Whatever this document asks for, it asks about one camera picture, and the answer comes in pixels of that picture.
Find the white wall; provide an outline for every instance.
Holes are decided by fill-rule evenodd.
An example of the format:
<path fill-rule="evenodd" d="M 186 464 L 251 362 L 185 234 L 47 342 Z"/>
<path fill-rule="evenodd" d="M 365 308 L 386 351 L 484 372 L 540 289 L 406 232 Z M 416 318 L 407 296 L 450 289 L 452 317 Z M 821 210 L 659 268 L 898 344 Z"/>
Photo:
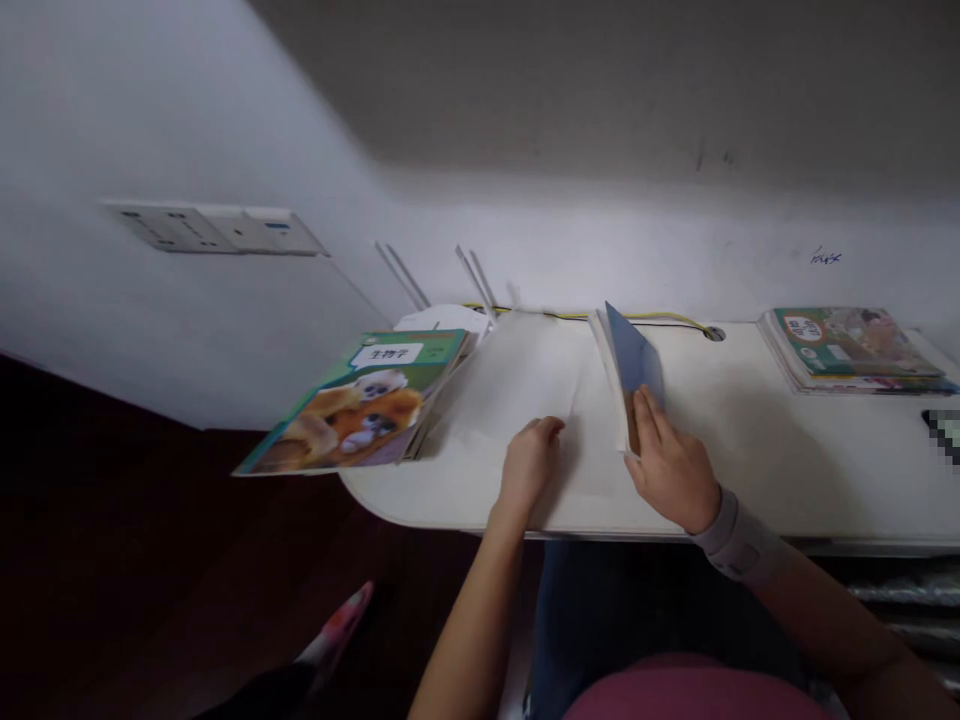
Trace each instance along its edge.
<path fill-rule="evenodd" d="M 0 349 L 195 426 L 269 428 L 409 310 L 368 257 L 369 169 L 242 2 L 5 3 L 0 33 Z M 103 196 L 293 208 L 383 312 L 320 258 L 156 252 Z"/>
<path fill-rule="evenodd" d="M 960 357 L 956 13 L 254 4 L 0 7 L 0 349 L 266 428 L 410 310 L 381 240 L 434 302 L 473 299 L 459 242 L 501 303 L 883 305 Z M 153 251 L 108 195 L 293 208 L 376 309 L 321 259 Z"/>

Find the pink shoe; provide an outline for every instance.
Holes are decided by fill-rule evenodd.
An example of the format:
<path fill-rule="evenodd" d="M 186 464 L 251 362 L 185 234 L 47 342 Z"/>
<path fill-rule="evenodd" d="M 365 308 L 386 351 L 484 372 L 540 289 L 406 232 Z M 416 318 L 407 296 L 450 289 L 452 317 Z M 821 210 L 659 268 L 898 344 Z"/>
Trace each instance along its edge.
<path fill-rule="evenodd" d="M 310 663 L 317 668 L 317 679 L 311 688 L 316 692 L 330 679 L 344 650 L 353 637 L 353 631 L 360 623 L 373 597 L 373 582 L 367 582 L 350 599 L 330 616 L 320 634 L 313 639 L 296 659 L 298 663 Z"/>

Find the book cover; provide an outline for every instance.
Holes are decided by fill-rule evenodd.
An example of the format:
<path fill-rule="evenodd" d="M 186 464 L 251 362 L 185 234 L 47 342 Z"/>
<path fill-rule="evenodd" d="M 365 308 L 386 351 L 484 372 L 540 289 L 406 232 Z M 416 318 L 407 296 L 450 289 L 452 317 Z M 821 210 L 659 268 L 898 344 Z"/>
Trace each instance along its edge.
<path fill-rule="evenodd" d="M 886 310 L 778 308 L 783 338 L 817 376 L 940 377 Z"/>
<path fill-rule="evenodd" d="M 463 330 L 364 334 L 234 475 L 334 472 L 399 462 Z"/>
<path fill-rule="evenodd" d="M 617 450 L 640 457 L 633 393 L 647 385 L 665 405 L 660 356 L 656 348 L 610 304 L 588 314 L 610 390 L 616 400 Z"/>

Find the hand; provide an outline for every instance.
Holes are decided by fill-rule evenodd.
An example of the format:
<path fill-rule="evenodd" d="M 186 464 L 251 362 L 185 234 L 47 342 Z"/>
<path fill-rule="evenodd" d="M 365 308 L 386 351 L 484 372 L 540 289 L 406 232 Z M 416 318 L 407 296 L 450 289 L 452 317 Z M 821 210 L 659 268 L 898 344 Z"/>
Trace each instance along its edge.
<path fill-rule="evenodd" d="M 514 436 L 503 461 L 496 512 L 517 518 L 526 527 L 540 494 L 556 474 L 560 455 L 557 436 L 564 427 L 560 418 L 534 418 Z"/>
<path fill-rule="evenodd" d="M 644 385 L 633 394 L 640 461 L 624 457 L 637 492 L 667 520 L 690 535 L 706 530 L 720 512 L 720 485 L 707 449 L 667 419 Z"/>

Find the blue notebook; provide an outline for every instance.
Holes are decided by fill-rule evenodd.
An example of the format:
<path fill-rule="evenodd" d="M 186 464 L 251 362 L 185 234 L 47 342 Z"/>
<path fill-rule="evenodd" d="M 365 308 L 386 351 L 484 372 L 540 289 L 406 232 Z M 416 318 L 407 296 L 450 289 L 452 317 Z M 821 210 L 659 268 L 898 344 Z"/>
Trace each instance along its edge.
<path fill-rule="evenodd" d="M 616 405 L 617 449 L 639 457 L 633 393 L 641 385 L 646 385 L 661 407 L 666 407 L 660 356 L 640 331 L 610 303 L 606 303 L 605 310 L 590 313 L 588 319 Z"/>

